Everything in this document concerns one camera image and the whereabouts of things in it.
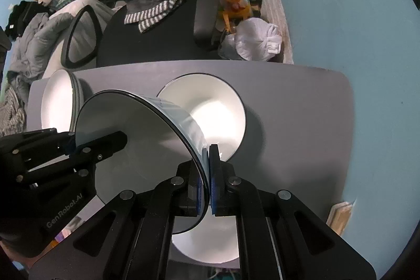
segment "gray blanket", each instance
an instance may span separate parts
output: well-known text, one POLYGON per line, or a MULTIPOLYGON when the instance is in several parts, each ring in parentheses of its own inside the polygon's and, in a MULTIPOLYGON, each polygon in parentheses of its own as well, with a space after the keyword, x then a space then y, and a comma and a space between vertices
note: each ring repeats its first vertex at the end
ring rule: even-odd
POLYGON ((7 85, 4 102, 0 103, 0 137, 23 132, 25 119, 22 103, 13 88, 7 85))
POLYGON ((51 50, 60 33, 73 20, 68 13, 48 19, 47 13, 35 15, 22 37, 13 45, 12 62, 8 68, 9 84, 24 104, 28 103, 32 82, 43 76, 51 50))

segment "white plastic bag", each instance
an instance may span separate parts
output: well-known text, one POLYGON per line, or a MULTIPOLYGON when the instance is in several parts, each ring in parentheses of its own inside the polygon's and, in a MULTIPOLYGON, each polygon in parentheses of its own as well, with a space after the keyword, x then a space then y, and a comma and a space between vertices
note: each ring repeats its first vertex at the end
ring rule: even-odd
POLYGON ((227 35, 223 40, 222 44, 220 45, 219 56, 223 59, 227 60, 240 60, 243 61, 244 59, 240 57, 236 51, 235 46, 235 35, 227 35))
POLYGON ((236 50, 247 61, 268 61, 280 53, 281 43, 278 26, 261 18, 249 18, 237 26, 236 50))

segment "light blue wall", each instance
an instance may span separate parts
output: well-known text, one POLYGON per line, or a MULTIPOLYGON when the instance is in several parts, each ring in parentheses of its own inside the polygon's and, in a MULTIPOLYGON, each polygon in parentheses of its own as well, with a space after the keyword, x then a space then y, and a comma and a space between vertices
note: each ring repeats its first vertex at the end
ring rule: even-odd
POLYGON ((343 72, 355 128, 344 238, 393 264, 420 219, 420 13, 412 0, 282 0, 296 64, 343 72))

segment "orange bag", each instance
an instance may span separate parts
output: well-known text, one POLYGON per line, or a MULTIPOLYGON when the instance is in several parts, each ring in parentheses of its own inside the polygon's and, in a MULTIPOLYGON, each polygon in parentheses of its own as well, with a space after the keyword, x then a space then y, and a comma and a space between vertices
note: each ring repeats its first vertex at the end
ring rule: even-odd
POLYGON ((219 11, 219 16, 224 19, 226 28, 230 29, 229 18, 247 19, 251 14, 251 5, 246 0, 220 0, 223 10, 219 11))

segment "white bowl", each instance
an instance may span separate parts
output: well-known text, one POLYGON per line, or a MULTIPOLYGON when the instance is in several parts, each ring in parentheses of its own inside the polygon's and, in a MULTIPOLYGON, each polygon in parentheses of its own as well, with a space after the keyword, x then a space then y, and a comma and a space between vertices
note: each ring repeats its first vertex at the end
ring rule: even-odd
POLYGON ((75 110, 72 82, 69 73, 60 69, 49 78, 41 102, 42 128, 56 128, 57 132, 70 130, 75 110))
POLYGON ((126 189, 136 193, 153 190, 175 176, 180 163, 192 158, 203 183, 201 215, 176 217, 174 232, 198 224, 209 205, 209 183, 207 145, 194 119, 180 107, 158 98, 101 91, 79 112, 76 145, 119 130, 127 135, 128 142, 123 150, 98 162, 95 187, 99 198, 108 203, 126 189))
POLYGON ((212 75, 188 74, 168 83, 157 97, 190 113, 207 144, 218 144, 222 161, 239 148, 245 133, 245 110, 226 82, 212 75))
POLYGON ((216 217, 211 208, 197 227, 173 235, 172 242, 182 254, 202 263, 221 264, 239 258, 236 217, 216 217))

